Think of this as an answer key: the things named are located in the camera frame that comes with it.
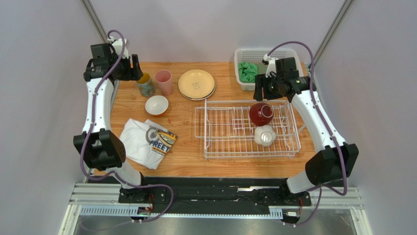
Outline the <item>blue butterfly ceramic mug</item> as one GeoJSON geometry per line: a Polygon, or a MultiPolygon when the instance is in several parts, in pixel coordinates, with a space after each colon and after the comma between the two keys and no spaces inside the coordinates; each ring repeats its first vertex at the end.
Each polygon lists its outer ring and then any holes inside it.
{"type": "Polygon", "coordinates": [[[143,76],[136,81],[136,86],[143,97],[150,97],[155,93],[153,81],[148,73],[143,73],[143,76]]]}

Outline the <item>pink plastic cup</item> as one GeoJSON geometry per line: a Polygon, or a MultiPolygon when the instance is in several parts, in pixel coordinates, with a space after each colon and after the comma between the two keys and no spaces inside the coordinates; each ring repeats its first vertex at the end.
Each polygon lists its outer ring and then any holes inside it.
{"type": "Polygon", "coordinates": [[[155,74],[155,81],[157,82],[161,93],[163,95],[171,95],[173,93],[172,74],[168,70],[160,70],[155,74]]]}

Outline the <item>dark red ceramic bowl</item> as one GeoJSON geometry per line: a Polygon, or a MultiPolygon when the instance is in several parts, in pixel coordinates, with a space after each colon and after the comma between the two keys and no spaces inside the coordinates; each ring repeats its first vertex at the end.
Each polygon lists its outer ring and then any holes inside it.
{"type": "Polygon", "coordinates": [[[256,103],[250,107],[249,118],[256,126],[269,124],[274,117],[274,110],[271,105],[266,103],[256,103]]]}

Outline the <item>orange ceramic bowl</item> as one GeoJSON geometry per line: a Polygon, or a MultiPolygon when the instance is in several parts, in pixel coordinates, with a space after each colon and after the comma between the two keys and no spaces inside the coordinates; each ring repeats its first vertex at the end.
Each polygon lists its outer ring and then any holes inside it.
{"type": "Polygon", "coordinates": [[[145,110],[150,115],[161,116],[167,111],[168,106],[167,98],[162,95],[155,95],[146,101],[145,110]]]}

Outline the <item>cream yellow plate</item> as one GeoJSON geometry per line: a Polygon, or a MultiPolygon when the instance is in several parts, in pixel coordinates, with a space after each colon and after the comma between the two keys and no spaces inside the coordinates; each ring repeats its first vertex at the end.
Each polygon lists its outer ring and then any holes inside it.
{"type": "Polygon", "coordinates": [[[190,99],[208,97],[215,90],[213,76],[205,70],[189,70],[181,75],[178,88],[182,95],[190,99]]]}

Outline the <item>white plate teal red rim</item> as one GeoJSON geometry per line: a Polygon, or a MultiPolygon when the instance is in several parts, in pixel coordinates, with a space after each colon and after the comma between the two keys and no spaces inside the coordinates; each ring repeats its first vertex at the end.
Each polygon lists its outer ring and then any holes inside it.
{"type": "Polygon", "coordinates": [[[183,83],[179,85],[181,95],[189,100],[204,100],[213,95],[216,84],[208,84],[203,82],[183,83]]]}

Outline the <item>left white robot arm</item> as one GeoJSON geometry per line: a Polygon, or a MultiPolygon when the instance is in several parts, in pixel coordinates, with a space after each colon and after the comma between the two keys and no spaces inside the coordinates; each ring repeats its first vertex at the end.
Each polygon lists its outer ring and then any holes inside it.
{"type": "Polygon", "coordinates": [[[137,81],[143,75],[136,54],[129,55],[126,39],[91,46],[92,59],[84,72],[88,90],[82,133],[73,137],[82,173],[92,181],[115,177],[124,189],[139,187],[143,175],[126,160],[122,141],[112,132],[110,114],[115,82],[137,81]]]}

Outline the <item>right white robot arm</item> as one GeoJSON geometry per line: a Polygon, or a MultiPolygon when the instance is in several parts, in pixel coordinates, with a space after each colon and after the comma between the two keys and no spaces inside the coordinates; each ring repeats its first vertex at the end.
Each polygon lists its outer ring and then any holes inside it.
{"type": "Polygon", "coordinates": [[[358,147],[348,144],[336,130],[323,109],[313,77],[299,75],[294,57],[277,59],[265,55],[262,62],[267,69],[255,77],[254,99],[287,98],[303,119],[316,151],[304,171],[286,180],[286,187],[296,194],[320,186],[329,188],[331,183],[342,181],[344,189],[337,193],[346,195],[358,147]]]}

